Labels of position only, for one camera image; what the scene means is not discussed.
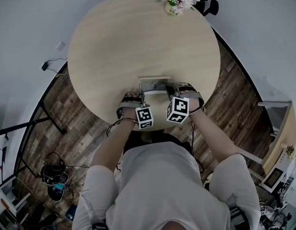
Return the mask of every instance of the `small plant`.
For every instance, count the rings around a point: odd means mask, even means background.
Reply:
[[[184,11],[192,9],[192,5],[196,5],[200,0],[162,0],[167,1],[171,5],[172,14],[178,15],[183,14]]]
[[[286,153],[290,159],[296,158],[295,148],[294,146],[287,146]]]

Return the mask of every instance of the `wooden desk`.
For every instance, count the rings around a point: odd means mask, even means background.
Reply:
[[[220,53],[205,18],[188,10],[165,12],[160,0],[106,0],[78,25],[69,45],[68,69],[82,102],[108,123],[126,92],[139,91],[139,77],[170,76],[192,84],[206,102],[216,86]],[[146,100],[157,130],[166,121],[166,95]]]
[[[266,159],[263,160],[262,167],[265,174],[268,174],[278,161],[278,158],[283,151],[281,143],[288,146],[296,145],[296,118],[293,103],[290,103],[287,107],[278,135],[273,141],[273,146],[270,149],[270,152],[265,156]]]

